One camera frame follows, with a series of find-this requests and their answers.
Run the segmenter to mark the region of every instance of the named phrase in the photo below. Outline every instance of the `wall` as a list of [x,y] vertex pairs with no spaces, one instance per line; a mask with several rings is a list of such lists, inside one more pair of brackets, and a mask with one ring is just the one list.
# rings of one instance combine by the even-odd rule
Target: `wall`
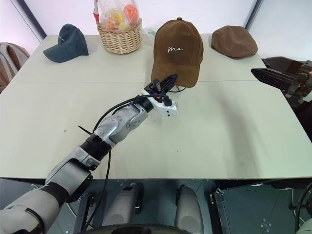
[[262,58],[312,60],[312,0],[264,0],[250,33]]
[[[93,0],[25,0],[46,34],[57,35],[66,23],[84,34],[97,34]],[[227,25],[244,26],[255,0],[137,0],[143,28],[183,17],[200,33]]]
[[20,45],[30,54],[40,43],[9,0],[0,0],[0,42]]

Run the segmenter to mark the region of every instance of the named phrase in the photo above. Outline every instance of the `orange fruit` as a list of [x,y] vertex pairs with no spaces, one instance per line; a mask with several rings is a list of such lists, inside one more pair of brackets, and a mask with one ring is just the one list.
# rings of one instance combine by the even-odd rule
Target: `orange fruit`
[[132,4],[125,5],[125,7],[123,8],[123,12],[125,13],[125,16],[129,19],[130,24],[134,25],[137,23],[138,12],[136,6]]
[[116,25],[115,19],[113,17],[109,17],[106,22],[106,29],[108,30],[116,30],[118,26]]

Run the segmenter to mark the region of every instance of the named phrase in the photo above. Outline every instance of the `black cable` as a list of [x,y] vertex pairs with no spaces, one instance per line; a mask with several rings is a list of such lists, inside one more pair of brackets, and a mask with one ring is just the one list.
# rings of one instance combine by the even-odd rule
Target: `black cable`
[[304,198],[306,197],[306,195],[307,195],[307,193],[311,187],[312,187],[312,182],[310,184],[308,184],[308,186],[304,189],[304,191],[302,192],[302,194],[300,195],[300,198],[298,200],[298,204],[296,207],[295,225],[294,225],[295,232],[297,232],[300,228],[299,227],[299,224],[300,224],[299,219],[300,219],[300,209],[301,209],[302,202],[303,202]]
[[116,109],[117,107],[119,106],[122,106],[124,104],[128,104],[129,102],[131,101],[135,101],[135,100],[139,100],[139,99],[142,99],[142,98],[155,98],[155,97],[163,97],[163,98],[166,98],[167,96],[164,95],[164,94],[149,94],[149,95],[142,95],[142,96],[138,96],[138,97],[134,97],[134,98],[131,98],[131,99],[128,99],[126,101],[123,101],[115,106],[113,106],[111,109],[109,109],[107,112],[105,112],[105,114],[103,114],[101,116],[101,118],[99,118],[99,120],[97,121],[94,129],[93,129],[93,132],[98,128],[98,125],[99,123],[101,123],[101,121],[105,118],[105,116],[107,116],[111,111],[113,111],[114,109]]
[[125,105],[123,105],[123,106],[119,106],[118,108],[116,108],[116,109],[113,111],[112,115],[115,114],[117,111],[121,110],[122,108],[127,107],[127,106],[131,106],[132,104],[133,104],[133,103],[130,102],[130,103],[125,104]]
[[87,227],[90,225],[94,215],[96,214],[98,208],[99,208],[99,205],[101,203],[101,201],[103,200],[103,196],[104,196],[104,192],[105,192],[105,189],[106,189],[106,185],[107,185],[107,180],[108,180],[108,174],[109,174],[109,170],[110,170],[110,167],[111,167],[111,153],[112,151],[110,150],[109,153],[108,153],[108,165],[107,165],[107,171],[106,171],[106,177],[105,177],[105,183],[104,183],[104,187],[103,187],[103,190],[101,192],[101,195],[99,197],[99,200],[97,202],[97,206],[95,206],[88,222],[86,222],[85,226],[83,227],[83,231],[85,231],[87,229]]
[[80,129],[82,129],[85,133],[87,133],[87,134],[89,134],[89,135],[92,134],[92,133],[90,133],[88,130],[86,130],[86,129],[84,129],[83,127],[81,127],[80,125],[78,125],[78,127],[79,127]]
[[180,92],[182,92],[183,90],[186,89],[186,87],[184,87],[184,89],[179,89],[179,87],[177,85],[176,85],[176,87],[177,87],[178,91],[169,91],[169,92],[170,93],[180,93]]

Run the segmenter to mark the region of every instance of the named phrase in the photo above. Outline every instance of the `plastic bag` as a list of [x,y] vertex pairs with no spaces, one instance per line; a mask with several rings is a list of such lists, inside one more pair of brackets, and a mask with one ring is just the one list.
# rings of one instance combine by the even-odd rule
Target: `plastic bag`
[[128,30],[139,20],[134,0],[97,0],[99,23],[107,31]]

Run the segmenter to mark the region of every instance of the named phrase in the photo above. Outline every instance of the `brown flat cap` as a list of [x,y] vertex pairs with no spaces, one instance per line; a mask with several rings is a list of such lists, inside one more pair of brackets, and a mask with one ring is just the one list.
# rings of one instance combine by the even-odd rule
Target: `brown flat cap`
[[202,39],[192,23],[182,18],[166,22],[155,35],[151,80],[162,81],[177,74],[176,85],[195,86],[203,51]]
[[258,51],[252,36],[241,26],[227,25],[214,31],[211,46],[232,59],[252,56]]

